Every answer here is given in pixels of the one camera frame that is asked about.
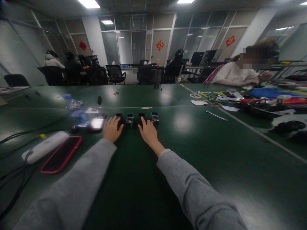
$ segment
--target pink phone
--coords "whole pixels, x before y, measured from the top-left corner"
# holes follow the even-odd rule
[[[43,165],[41,173],[56,174],[63,171],[81,142],[82,137],[80,136],[72,136],[66,139]]]

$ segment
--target door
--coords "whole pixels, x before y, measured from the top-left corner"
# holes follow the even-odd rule
[[[241,37],[246,31],[246,27],[244,28],[230,28],[222,41],[220,49],[223,50],[218,61],[223,62],[226,58],[232,58],[231,54],[234,49],[237,47]]]
[[[167,47],[169,45],[170,30],[161,30],[153,32],[153,47],[151,62],[156,63],[160,59],[160,64],[165,64]]]

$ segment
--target plastic bottle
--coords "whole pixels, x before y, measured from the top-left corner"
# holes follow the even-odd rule
[[[65,94],[63,98],[66,100],[66,108],[69,112],[80,108],[80,104],[75,99],[73,99],[70,94]]]

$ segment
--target gray sleeve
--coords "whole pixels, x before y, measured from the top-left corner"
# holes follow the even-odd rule
[[[173,151],[159,157],[157,166],[179,199],[194,229],[247,229],[236,207]]]
[[[81,229],[115,150],[110,141],[98,141],[30,206],[13,229]]]

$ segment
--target white jacket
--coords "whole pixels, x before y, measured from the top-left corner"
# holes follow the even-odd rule
[[[58,66],[61,69],[65,69],[65,67],[51,54],[46,54],[44,61],[44,66]]]

